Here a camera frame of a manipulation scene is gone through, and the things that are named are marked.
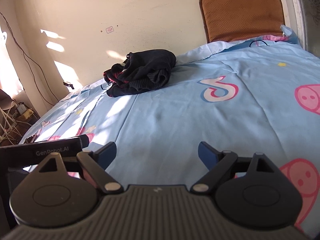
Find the black wall bracket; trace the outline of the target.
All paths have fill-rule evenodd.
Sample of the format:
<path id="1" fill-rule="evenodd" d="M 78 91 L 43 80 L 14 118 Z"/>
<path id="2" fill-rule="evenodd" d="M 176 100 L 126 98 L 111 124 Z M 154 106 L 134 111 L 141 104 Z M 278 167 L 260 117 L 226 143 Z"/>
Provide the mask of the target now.
<path id="1" fill-rule="evenodd" d="M 66 86 L 66 87 L 68 87 L 68 88 L 74 89 L 74 86 L 73 86 L 72 83 L 63 81 L 63 85 Z"/>

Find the light blue cartoon bed sheet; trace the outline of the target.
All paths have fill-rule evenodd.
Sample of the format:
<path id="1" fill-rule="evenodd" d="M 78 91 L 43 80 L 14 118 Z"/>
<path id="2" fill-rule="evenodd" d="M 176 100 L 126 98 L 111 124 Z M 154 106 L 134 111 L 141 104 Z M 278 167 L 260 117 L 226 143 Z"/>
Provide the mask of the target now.
<path id="1" fill-rule="evenodd" d="M 99 80 L 57 103 L 23 141 L 86 134 L 95 151 L 115 142 L 107 172 L 122 185 L 193 185 L 206 173 L 205 141 L 241 157 L 266 154 L 303 197 L 297 227 L 319 233 L 319 57 L 288 27 L 282 37 L 213 42 L 177 57 L 169 82 L 108 96 Z"/>

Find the small pink wall sticker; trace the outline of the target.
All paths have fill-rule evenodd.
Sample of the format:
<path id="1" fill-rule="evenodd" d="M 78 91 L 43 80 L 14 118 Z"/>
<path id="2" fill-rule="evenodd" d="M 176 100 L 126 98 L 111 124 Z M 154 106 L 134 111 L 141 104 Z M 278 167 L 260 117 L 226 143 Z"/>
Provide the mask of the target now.
<path id="1" fill-rule="evenodd" d="M 114 32 L 114 28 L 112 26 L 106 28 L 106 33 L 107 34 L 110 34 L 112 32 Z"/>

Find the window frame with frosted glass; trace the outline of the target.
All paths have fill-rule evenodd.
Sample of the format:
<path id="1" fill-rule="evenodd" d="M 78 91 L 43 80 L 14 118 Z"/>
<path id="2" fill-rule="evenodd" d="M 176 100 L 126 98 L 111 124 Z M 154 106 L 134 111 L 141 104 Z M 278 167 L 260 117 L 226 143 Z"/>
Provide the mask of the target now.
<path id="1" fill-rule="evenodd" d="M 319 0 L 281 0 L 285 25 L 298 36 L 303 49 L 319 57 Z"/>

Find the navy reindeer knit sweater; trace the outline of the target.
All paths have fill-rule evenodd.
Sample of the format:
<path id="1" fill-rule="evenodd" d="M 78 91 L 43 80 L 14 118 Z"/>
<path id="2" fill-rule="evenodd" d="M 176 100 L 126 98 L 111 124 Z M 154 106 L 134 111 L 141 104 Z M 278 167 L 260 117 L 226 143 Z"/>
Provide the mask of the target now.
<path id="1" fill-rule="evenodd" d="M 106 93 L 116 98 L 160 89 L 169 82 L 175 64 L 176 56 L 165 49 L 130 52 L 123 63 L 104 71 L 104 80 L 110 85 Z"/>

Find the brown seat cushion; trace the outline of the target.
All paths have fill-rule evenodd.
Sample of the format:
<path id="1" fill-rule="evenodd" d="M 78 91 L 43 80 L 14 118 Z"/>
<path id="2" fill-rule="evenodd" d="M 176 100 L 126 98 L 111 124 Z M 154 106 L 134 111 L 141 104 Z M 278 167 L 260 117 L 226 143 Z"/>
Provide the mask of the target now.
<path id="1" fill-rule="evenodd" d="M 281 36 L 281 0 L 199 0 L 207 43 Z"/>

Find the yellow box on floor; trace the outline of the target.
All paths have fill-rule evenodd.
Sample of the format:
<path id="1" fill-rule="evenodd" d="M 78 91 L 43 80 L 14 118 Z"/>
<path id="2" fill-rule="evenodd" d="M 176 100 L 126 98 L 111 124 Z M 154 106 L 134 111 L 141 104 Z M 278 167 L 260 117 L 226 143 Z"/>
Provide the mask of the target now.
<path id="1" fill-rule="evenodd" d="M 30 119 L 34 114 L 34 111 L 26 107 L 24 104 L 18 105 L 16 110 L 18 112 L 17 120 L 19 121 L 26 121 Z"/>

